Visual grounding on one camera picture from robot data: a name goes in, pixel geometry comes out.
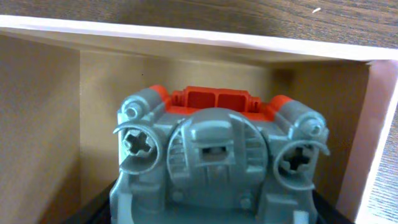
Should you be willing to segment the red fire truck with ladder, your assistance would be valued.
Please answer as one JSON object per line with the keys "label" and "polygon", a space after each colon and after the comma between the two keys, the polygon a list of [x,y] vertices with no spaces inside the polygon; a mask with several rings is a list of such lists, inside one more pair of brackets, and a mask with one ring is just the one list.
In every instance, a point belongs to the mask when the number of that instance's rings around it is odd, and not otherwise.
{"label": "red fire truck with ladder", "polygon": [[319,223],[313,176],[326,119],[288,96],[161,85],[117,111],[112,223]]}

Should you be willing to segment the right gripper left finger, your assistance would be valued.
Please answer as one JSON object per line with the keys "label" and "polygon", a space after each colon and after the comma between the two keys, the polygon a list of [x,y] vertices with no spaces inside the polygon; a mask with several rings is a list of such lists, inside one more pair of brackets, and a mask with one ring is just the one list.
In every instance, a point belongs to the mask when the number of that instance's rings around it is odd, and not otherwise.
{"label": "right gripper left finger", "polygon": [[62,222],[62,224],[111,224],[109,194],[116,180],[104,188],[94,199]]}

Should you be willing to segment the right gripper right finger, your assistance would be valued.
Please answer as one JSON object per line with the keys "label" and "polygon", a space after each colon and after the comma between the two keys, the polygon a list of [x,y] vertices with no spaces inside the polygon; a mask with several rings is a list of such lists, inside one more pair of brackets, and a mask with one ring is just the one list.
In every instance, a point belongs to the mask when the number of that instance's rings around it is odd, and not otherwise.
{"label": "right gripper right finger", "polygon": [[312,195],[318,212],[316,224],[354,224],[330,205],[316,190],[312,191]]}

